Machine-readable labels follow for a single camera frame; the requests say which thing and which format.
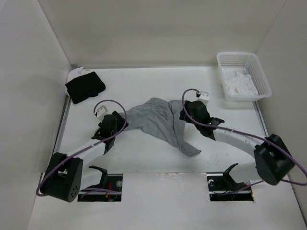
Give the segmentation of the grey tank top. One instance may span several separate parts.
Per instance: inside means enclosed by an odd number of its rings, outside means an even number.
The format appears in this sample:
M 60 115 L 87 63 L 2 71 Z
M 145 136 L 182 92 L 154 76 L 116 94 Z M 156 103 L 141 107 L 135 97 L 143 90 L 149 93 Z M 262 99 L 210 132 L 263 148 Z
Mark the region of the grey tank top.
M 185 122 L 179 119 L 182 109 L 180 100 L 151 98 L 127 111 L 128 127 L 125 131 L 141 130 L 178 148 L 187 156 L 197 156 L 201 151 L 184 140 Z

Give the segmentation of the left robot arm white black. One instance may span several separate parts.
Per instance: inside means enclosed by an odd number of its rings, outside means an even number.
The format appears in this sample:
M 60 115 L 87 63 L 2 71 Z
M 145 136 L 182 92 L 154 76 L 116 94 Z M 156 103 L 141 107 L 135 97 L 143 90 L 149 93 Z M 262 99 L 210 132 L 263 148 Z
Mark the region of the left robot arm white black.
M 36 195 L 51 196 L 72 202 L 82 190 L 83 166 L 100 155 L 105 155 L 114 146 L 115 138 L 128 127 L 127 113 L 114 111 L 105 115 L 91 140 L 79 150 L 70 153 L 56 152 L 52 155 L 44 178 L 36 189 Z

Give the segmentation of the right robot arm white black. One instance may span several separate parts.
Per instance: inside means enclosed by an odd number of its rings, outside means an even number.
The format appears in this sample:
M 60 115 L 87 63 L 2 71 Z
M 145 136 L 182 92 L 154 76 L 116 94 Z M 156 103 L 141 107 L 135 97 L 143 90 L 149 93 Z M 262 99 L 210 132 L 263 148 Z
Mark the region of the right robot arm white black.
M 282 139 L 275 134 L 256 138 L 239 134 L 238 131 L 222 127 L 224 120 L 211 117 L 206 105 L 201 101 L 185 101 L 180 112 L 180 120 L 193 124 L 206 138 L 223 142 L 249 154 L 255 159 L 251 166 L 243 166 L 241 171 L 229 173 L 222 178 L 225 188 L 235 189 L 244 180 L 244 171 L 256 172 L 258 177 L 270 185 L 277 185 L 295 164 L 282 150 L 289 153 Z

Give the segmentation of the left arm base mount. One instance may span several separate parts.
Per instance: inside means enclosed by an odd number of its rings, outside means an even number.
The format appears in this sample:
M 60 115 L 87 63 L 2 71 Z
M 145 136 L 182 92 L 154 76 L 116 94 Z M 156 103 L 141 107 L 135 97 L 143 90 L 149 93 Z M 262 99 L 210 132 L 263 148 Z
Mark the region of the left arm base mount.
M 109 174 L 106 169 L 89 166 L 82 174 L 78 202 L 120 202 L 123 175 Z

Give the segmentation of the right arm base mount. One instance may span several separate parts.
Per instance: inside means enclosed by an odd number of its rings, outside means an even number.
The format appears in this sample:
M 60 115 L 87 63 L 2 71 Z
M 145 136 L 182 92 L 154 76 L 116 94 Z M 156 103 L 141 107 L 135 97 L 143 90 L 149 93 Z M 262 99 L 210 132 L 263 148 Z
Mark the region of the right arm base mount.
M 231 170 L 237 165 L 238 163 L 232 164 L 223 172 L 210 172 L 207 174 L 210 201 L 254 201 L 250 187 L 238 192 L 239 189 L 248 186 L 248 184 L 244 182 L 237 183 L 230 176 Z

